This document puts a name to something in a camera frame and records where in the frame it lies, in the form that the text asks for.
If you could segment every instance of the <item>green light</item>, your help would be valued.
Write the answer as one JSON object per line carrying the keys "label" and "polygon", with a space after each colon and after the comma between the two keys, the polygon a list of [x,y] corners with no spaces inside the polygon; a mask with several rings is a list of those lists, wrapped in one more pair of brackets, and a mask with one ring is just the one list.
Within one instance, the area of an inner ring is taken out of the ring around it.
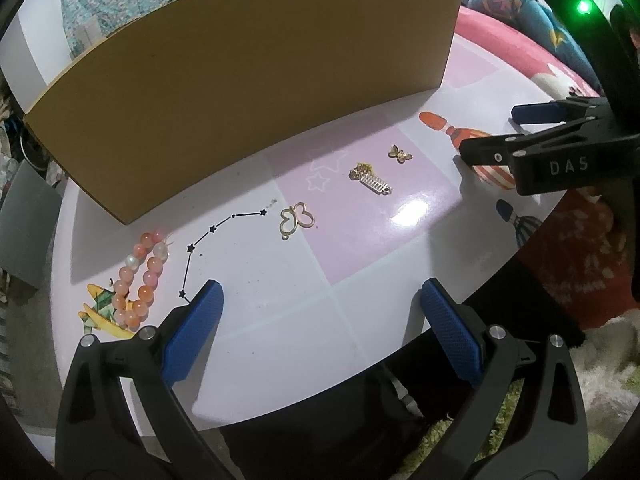
{"label": "green light", "polygon": [[581,0],[578,4],[578,12],[580,14],[589,14],[593,9],[593,4],[589,0]]}

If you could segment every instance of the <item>gold charm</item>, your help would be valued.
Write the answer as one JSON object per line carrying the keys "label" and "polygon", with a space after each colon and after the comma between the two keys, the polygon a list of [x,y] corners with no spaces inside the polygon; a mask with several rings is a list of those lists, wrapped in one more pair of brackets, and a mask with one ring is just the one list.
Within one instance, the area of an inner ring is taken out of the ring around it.
{"label": "gold charm", "polygon": [[359,162],[358,165],[349,172],[351,180],[359,180],[370,190],[377,194],[388,195],[392,192],[392,187],[384,180],[373,173],[373,167],[365,162]]}
{"label": "gold charm", "polygon": [[358,165],[349,172],[351,180],[359,180],[361,176],[373,174],[373,166],[366,162],[359,162]]}
{"label": "gold charm", "polygon": [[[300,214],[298,214],[298,212],[296,211],[296,209],[298,209],[298,207],[301,206],[302,207],[302,211],[300,212]],[[291,208],[294,212],[294,214],[296,215],[296,220],[298,221],[298,225],[300,227],[303,227],[305,229],[309,229],[310,227],[313,227],[314,224],[316,223],[316,219],[314,218],[314,216],[306,210],[306,204],[304,202],[298,202],[295,206],[293,206]],[[303,222],[302,221],[302,216],[306,216],[309,218],[309,222]]]}
{"label": "gold charm", "polygon": [[[287,218],[286,213],[289,213],[291,215],[291,218]],[[280,234],[282,234],[283,240],[289,240],[289,236],[295,233],[296,229],[298,228],[298,218],[296,217],[296,212],[293,211],[292,208],[287,207],[280,212],[280,217],[282,218],[282,222],[280,222]],[[284,229],[284,225],[290,220],[293,220],[293,227],[290,231],[286,231]]]}
{"label": "gold charm", "polygon": [[411,153],[405,153],[403,150],[398,150],[398,147],[394,144],[391,146],[389,152],[391,158],[396,158],[400,164],[404,164],[406,160],[411,160],[414,156]]}
{"label": "gold charm", "polygon": [[[299,207],[302,208],[302,211],[300,211],[300,213],[296,211]],[[301,217],[303,216],[309,218],[309,222],[303,222],[301,220]],[[314,218],[314,216],[306,210],[306,204],[304,202],[298,202],[296,205],[292,205],[290,207],[287,207],[286,209],[283,209],[280,212],[280,217],[282,218],[282,222],[280,222],[280,234],[282,234],[283,240],[289,240],[289,237],[294,232],[296,232],[298,226],[309,229],[316,223],[316,219]],[[285,224],[289,221],[293,222],[293,227],[289,231],[287,231],[285,229]]]}

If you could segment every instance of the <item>white table surface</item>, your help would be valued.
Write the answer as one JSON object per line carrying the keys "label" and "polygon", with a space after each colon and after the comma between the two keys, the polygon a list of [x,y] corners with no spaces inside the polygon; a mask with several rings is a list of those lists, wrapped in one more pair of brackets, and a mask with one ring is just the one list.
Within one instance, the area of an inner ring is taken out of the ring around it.
{"label": "white table surface", "polygon": [[[160,227],[171,233],[171,254],[146,320],[157,326],[182,304],[178,292],[187,246],[228,216],[261,209],[265,216],[229,219],[193,251],[187,297],[209,278],[225,293],[212,345],[205,345],[187,380],[174,386],[196,427],[272,412],[377,363],[428,328],[416,301],[426,279],[436,276],[463,301],[515,254],[514,227],[495,209],[499,198],[518,215],[543,220],[561,197],[521,197],[481,182],[456,160],[449,137],[425,126],[419,113],[506,134],[513,131],[513,105],[547,100],[523,75],[456,36],[439,90],[363,110],[271,146],[129,226],[69,182],[51,281],[62,381],[82,336],[78,311],[90,303],[87,284],[108,286],[110,278],[117,279],[144,231]],[[392,143],[414,159],[401,165],[388,158]],[[348,179],[361,161],[372,163],[391,184],[391,195],[375,195]],[[280,211],[296,202],[307,204],[316,224],[284,241]],[[138,272],[133,290],[141,280]],[[123,384],[139,431],[152,434],[132,383]]]}

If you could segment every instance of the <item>white bead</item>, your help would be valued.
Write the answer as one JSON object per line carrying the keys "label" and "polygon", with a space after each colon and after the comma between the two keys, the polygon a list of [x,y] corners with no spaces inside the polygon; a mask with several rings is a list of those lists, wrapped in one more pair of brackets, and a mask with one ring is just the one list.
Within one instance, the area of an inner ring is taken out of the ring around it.
{"label": "white bead", "polygon": [[133,272],[136,272],[140,266],[140,262],[133,254],[130,254],[125,258],[124,264],[129,267],[129,269],[133,270]]}
{"label": "white bead", "polygon": [[169,247],[164,242],[158,242],[154,246],[154,256],[165,261],[169,257]]}

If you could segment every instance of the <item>cardboard board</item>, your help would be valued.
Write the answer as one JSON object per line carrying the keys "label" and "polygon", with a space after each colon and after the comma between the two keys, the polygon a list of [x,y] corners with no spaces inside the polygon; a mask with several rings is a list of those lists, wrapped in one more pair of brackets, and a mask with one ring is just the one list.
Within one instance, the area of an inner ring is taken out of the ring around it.
{"label": "cardboard board", "polygon": [[79,57],[26,115],[129,223],[211,173],[437,88],[460,0],[175,0]]}

